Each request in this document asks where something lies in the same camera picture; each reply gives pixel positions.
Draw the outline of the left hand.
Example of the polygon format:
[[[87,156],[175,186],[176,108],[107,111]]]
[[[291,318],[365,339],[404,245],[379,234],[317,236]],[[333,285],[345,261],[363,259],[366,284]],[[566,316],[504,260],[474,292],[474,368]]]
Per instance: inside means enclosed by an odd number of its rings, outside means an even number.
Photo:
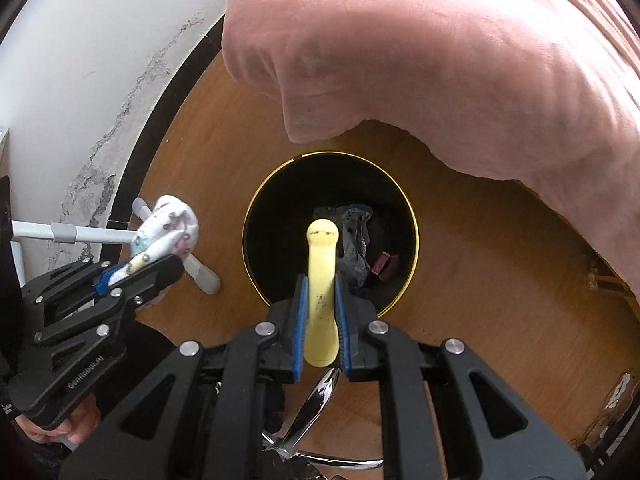
[[[70,444],[80,445],[96,430],[101,421],[101,413],[96,396],[90,393],[56,428],[45,430],[24,415],[18,415],[14,422],[30,440],[38,444],[51,444],[66,439]]]

